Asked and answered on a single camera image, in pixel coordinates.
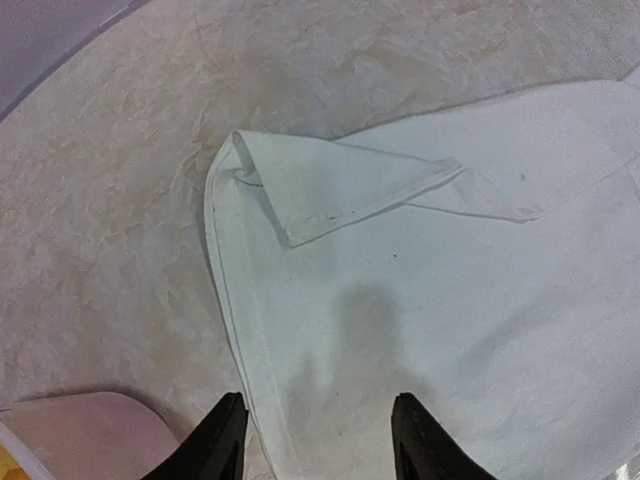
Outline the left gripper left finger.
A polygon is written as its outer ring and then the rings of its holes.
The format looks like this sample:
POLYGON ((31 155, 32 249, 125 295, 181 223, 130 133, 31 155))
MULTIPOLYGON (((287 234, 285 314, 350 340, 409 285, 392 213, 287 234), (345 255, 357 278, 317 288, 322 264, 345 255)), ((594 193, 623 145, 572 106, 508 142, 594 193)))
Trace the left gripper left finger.
POLYGON ((242 480, 247 427, 243 395, 226 393, 144 480, 242 480))

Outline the white t-shirt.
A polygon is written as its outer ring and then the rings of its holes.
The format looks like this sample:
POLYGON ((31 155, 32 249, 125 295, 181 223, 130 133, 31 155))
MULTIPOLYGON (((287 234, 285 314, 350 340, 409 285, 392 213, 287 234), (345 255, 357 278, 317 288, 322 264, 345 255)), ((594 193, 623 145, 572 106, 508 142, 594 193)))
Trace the white t-shirt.
POLYGON ((211 270, 279 479, 389 479, 415 394, 500 479, 639 456, 639 76, 334 140, 236 131, 211 270))

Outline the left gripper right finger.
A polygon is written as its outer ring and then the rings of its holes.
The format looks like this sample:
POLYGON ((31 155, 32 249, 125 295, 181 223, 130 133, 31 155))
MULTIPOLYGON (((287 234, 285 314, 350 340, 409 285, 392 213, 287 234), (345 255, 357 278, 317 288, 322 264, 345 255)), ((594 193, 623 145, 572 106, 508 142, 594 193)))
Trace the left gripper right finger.
POLYGON ((396 397, 391 430, 397 479, 483 478, 483 469, 412 393, 396 397))

